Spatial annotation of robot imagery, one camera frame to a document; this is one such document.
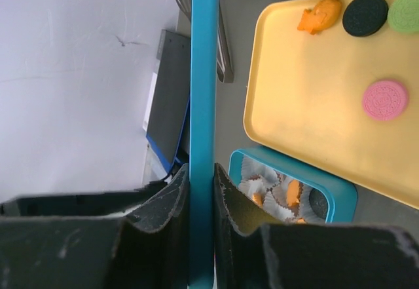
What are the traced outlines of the metal kitchen tongs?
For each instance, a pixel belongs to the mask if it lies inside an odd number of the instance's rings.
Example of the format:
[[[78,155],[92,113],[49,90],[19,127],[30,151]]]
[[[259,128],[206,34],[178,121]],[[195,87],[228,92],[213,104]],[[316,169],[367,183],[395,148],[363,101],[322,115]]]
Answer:
[[[192,0],[175,0],[180,11],[192,20]],[[217,78],[221,83],[233,83],[234,72],[230,60],[228,41],[225,33],[225,25],[219,3],[218,26],[217,26]]]

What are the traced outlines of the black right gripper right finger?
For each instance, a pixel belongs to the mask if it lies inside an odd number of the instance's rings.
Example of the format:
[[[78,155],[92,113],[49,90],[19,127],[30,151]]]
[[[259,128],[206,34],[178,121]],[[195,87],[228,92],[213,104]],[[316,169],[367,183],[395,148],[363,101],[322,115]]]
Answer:
[[[282,223],[215,165],[219,288],[417,288],[418,243],[382,225]]]

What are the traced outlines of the teal cookie tin box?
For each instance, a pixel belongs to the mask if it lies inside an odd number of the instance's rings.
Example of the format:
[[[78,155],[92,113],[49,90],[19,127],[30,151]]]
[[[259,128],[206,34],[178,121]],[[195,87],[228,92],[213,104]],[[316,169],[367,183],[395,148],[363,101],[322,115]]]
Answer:
[[[228,175],[257,206],[285,223],[347,223],[354,218],[354,184],[265,147],[237,149]]]

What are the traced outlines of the blue folder at left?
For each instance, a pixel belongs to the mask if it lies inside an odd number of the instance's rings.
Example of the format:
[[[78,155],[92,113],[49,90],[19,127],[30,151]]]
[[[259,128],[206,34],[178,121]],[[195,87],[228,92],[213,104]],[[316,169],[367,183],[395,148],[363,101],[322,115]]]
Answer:
[[[178,151],[189,118],[190,98],[155,96],[151,104],[146,138],[160,164],[169,172],[177,164]]]

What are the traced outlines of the black notebook at left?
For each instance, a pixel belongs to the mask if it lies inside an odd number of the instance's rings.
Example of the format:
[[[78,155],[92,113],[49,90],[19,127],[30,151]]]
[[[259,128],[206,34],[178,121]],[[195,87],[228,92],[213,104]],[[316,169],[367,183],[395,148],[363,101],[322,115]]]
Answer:
[[[190,102],[191,39],[163,29],[146,138],[165,171],[175,158]]]

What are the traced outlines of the green round cookie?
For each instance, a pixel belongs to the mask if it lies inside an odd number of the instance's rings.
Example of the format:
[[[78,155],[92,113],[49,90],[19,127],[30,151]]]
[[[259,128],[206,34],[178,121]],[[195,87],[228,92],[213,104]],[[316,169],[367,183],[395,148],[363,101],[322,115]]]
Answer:
[[[395,0],[388,11],[388,24],[399,33],[418,33],[418,0]]]

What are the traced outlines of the orange scalloped cookie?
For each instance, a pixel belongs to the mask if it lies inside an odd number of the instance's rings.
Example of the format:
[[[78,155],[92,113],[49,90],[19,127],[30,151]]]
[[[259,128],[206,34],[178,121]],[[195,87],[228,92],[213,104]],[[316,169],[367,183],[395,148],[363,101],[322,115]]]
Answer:
[[[300,206],[300,197],[302,193],[302,184],[298,180],[292,180],[286,190],[286,205],[289,208],[297,210]]]

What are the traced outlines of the teal tin lid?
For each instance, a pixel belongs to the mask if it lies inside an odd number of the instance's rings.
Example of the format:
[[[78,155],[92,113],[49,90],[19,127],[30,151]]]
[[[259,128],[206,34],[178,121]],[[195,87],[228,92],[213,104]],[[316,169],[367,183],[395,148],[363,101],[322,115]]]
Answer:
[[[219,0],[192,0],[189,287],[214,284],[213,177]]]

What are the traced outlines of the pink round cookie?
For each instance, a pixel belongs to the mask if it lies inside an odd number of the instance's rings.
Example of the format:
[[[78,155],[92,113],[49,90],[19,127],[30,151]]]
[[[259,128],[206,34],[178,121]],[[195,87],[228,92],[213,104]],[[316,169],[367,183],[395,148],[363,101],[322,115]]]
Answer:
[[[402,83],[393,79],[376,81],[363,93],[363,110],[377,121],[397,118],[406,110],[408,104],[408,90]]]

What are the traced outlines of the orange fish-shaped cookie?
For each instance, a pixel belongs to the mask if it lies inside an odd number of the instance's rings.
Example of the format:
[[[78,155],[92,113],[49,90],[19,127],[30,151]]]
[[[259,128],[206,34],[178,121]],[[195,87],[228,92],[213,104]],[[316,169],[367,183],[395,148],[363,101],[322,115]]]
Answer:
[[[340,0],[320,0],[314,8],[304,9],[297,29],[315,35],[335,24],[341,11]]]

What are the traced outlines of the yellow plastic tray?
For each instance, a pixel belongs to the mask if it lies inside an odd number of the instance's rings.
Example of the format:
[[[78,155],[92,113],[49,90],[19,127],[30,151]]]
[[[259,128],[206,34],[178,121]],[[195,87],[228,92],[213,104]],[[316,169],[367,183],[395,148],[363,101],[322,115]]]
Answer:
[[[268,5],[255,26],[244,109],[250,139],[376,193],[418,207],[418,35],[383,26],[353,37],[342,24],[299,31],[319,0]],[[378,121],[362,106],[367,88],[399,81],[407,108]]]

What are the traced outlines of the orange round cookie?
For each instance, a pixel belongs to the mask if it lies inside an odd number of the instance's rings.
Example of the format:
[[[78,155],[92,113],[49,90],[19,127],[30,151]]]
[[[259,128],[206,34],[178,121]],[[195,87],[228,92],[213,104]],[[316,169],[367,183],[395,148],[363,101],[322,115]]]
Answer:
[[[262,207],[263,206],[263,203],[264,203],[264,195],[263,194],[254,193],[254,194],[252,194],[251,199],[259,207]]]

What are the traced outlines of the black round cookie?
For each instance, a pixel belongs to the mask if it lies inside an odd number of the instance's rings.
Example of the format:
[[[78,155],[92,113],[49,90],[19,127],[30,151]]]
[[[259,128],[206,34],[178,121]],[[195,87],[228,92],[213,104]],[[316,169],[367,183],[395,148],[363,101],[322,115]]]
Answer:
[[[312,189],[309,194],[309,203],[314,214],[325,221],[329,209],[325,195],[317,189]]]
[[[386,0],[353,0],[344,11],[342,25],[354,37],[366,37],[376,33],[386,22]]]

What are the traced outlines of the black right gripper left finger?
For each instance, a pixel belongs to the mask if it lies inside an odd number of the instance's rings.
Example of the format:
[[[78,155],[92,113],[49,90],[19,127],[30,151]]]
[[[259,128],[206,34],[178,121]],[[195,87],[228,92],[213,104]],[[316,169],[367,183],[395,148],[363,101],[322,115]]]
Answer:
[[[1,204],[2,288],[186,288],[189,168],[134,191]]]

